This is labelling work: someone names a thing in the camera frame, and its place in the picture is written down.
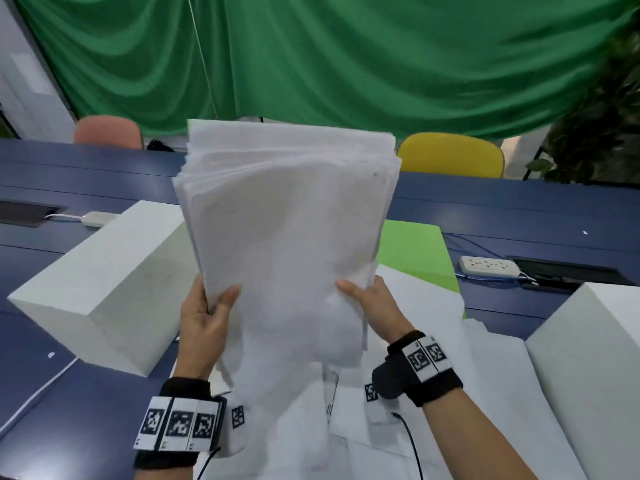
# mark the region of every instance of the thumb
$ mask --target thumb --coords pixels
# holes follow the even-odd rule
[[[231,285],[220,293],[216,302],[216,309],[213,313],[212,322],[219,322],[220,320],[226,322],[229,320],[229,312],[236,304],[236,300],[240,296],[241,291],[242,285]]]
[[[345,293],[345,295],[356,298],[356,300],[358,300],[360,304],[362,304],[365,296],[365,291],[357,284],[347,280],[338,280],[335,282],[335,287]]]

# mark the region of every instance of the table surface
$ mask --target table surface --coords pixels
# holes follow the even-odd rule
[[[170,177],[183,161],[181,153],[0,139],[0,199],[80,215],[123,212],[138,200],[177,203]],[[616,267],[640,283],[639,210],[633,189],[403,173],[388,218],[436,224],[500,255]],[[0,424],[73,359],[5,297],[91,234],[76,223],[0,225]],[[460,290],[469,317],[523,339],[567,298],[464,280]],[[176,353],[172,344],[149,378],[77,362],[0,436],[0,474],[131,477],[141,416]]]

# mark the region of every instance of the hand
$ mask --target hand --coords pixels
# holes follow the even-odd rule
[[[335,286],[359,302],[373,331],[389,344],[415,330],[398,308],[382,277],[376,276],[373,286],[366,290],[346,280],[336,281]]]
[[[233,285],[218,297],[209,315],[201,275],[197,275],[180,309],[180,344],[173,377],[209,380],[216,361],[227,344],[229,312],[240,296],[242,285]]]

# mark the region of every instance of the pink chair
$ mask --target pink chair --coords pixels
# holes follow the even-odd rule
[[[108,144],[142,150],[140,128],[132,120],[118,116],[87,116],[78,121],[74,143]]]

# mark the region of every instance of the green folder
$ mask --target green folder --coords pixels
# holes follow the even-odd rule
[[[385,221],[378,262],[460,293],[451,258],[438,226]]]

